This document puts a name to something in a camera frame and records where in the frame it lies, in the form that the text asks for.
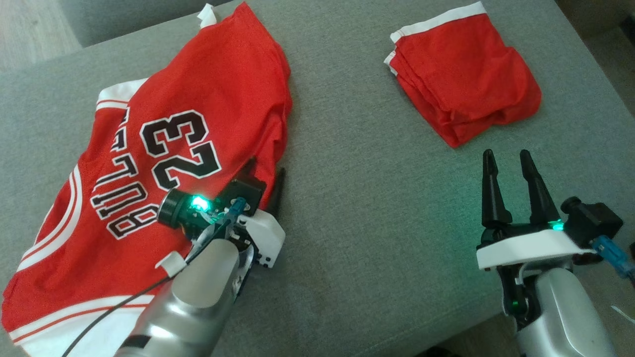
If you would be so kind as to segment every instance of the red fabric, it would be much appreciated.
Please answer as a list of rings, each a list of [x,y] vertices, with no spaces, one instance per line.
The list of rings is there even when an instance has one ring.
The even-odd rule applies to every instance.
[[[264,207],[271,195],[276,163],[286,147],[286,118],[291,110],[289,75],[281,47],[251,9],[242,4],[224,21],[201,29],[165,69],[146,80],[127,103],[127,121],[126,109],[97,110],[90,144],[77,163],[77,177],[72,174],[62,187],[37,242],[58,225],[62,227],[60,232],[70,227],[70,236],[51,254],[14,275],[4,291],[4,328],[14,331],[74,304],[133,295],[165,276],[154,265],[170,251],[189,251],[191,244],[180,231],[154,222],[153,207],[158,208],[169,189],[157,181],[157,165],[189,161],[197,166],[200,178],[176,170],[177,166],[168,166],[163,172],[178,179],[179,189],[212,198],[255,156],[255,175],[267,183],[261,202]],[[121,102],[126,107],[122,100],[104,102]],[[144,124],[161,120],[170,123],[171,116],[188,112],[191,117],[176,118],[192,118],[191,121],[172,125],[167,131],[148,131],[147,136],[154,135],[156,142],[144,139]],[[200,124],[196,113],[200,113],[207,127],[205,135],[204,130],[194,129],[195,124]],[[116,133],[124,126],[126,147],[114,151],[111,146],[117,142]],[[168,140],[170,130],[176,131],[176,137]],[[156,146],[161,144],[165,150],[156,154]],[[154,156],[147,146],[155,147]],[[209,169],[214,163],[207,160],[213,155],[204,156],[211,152],[215,152],[220,166],[216,171]],[[137,173],[98,185],[98,180],[125,167],[116,166],[112,160],[126,153],[133,158]],[[140,193],[131,191],[101,206],[99,202],[95,204],[95,198],[135,182],[147,193],[145,199],[108,217],[98,215],[99,209],[140,197]],[[80,183],[81,204],[77,196],[71,199],[71,191]],[[79,212],[76,225],[68,217],[64,219],[69,206],[72,212]],[[147,211],[137,219],[151,219],[153,223],[125,236],[115,236],[108,230],[109,224],[143,207]],[[122,223],[119,228],[124,231],[130,224]],[[45,247],[62,236],[54,234],[42,249],[27,254],[23,261],[42,255]]]
[[[541,92],[486,14],[401,37],[390,66],[421,115],[451,147],[491,125],[528,118]]]

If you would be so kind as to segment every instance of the clothing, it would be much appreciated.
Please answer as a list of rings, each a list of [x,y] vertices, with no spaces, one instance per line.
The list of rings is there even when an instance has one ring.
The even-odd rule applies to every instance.
[[[102,312],[165,277],[162,258],[187,254],[183,234],[156,222],[170,189],[213,198],[256,157],[267,205],[290,69],[246,4],[219,24],[210,16],[165,69],[99,94],[88,148],[4,291],[2,324],[32,356],[61,355]],[[112,356],[155,292],[104,319],[71,356]]]
[[[419,113],[451,147],[536,113],[542,93],[478,2],[391,34],[385,59]]]

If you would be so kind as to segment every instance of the blue cable connector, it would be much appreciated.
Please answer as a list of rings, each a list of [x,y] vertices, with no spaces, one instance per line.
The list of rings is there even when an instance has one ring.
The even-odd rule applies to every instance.
[[[622,279],[630,279],[635,282],[635,264],[629,261],[628,255],[620,249],[609,237],[599,236],[591,246],[595,251],[609,262]]]

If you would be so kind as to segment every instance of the black cable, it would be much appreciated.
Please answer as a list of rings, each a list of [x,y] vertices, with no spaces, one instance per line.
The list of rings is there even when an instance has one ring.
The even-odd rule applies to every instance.
[[[209,239],[205,245],[203,245],[201,247],[201,249],[198,250],[198,252],[196,252],[193,256],[190,257],[190,259],[188,259],[185,263],[186,264],[190,264],[196,257],[199,256],[199,254],[205,249],[207,248],[207,246],[210,244],[210,242],[212,240],[214,240],[214,238],[216,238],[216,235],[218,233],[220,233],[221,231],[224,231],[225,228],[227,228],[227,226],[229,226],[230,221],[226,220],[223,224],[220,225],[220,227],[214,231],[214,234],[212,235],[211,239]],[[139,296],[155,289],[156,287],[167,283],[168,281],[174,279],[174,276],[166,276],[165,278],[157,281],[156,283],[152,284],[151,286],[149,286],[148,288],[136,293],[135,295],[132,295],[131,297],[128,297],[126,300],[123,300],[122,302],[118,303],[115,306],[112,306],[110,309],[106,310],[103,314],[101,314],[98,318],[96,318],[93,322],[90,323],[90,325],[88,325],[80,334],[79,336],[77,336],[77,338],[75,338],[72,342],[72,344],[70,344],[70,346],[66,349],[66,351],[64,352],[64,354],[62,355],[62,357],[68,357],[68,355],[70,354],[70,352],[73,350],[73,348],[75,348],[75,346],[79,343],[79,341],[93,328],[95,327],[95,325],[97,325],[100,321],[102,321],[103,319],[105,319],[108,315],[110,315],[113,311],[115,311],[116,309],[119,309],[120,307],[126,305],[127,303],[131,302],[132,300],[135,300],[136,298],[138,298]]]

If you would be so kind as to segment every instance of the white cable clip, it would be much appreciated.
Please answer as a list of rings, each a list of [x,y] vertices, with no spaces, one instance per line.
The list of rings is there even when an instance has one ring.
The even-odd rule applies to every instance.
[[[187,264],[185,263],[185,259],[183,259],[178,252],[173,250],[170,254],[166,255],[165,258],[161,259],[154,268],[157,269],[159,266],[165,269],[168,276],[172,278],[174,275],[183,270]]]

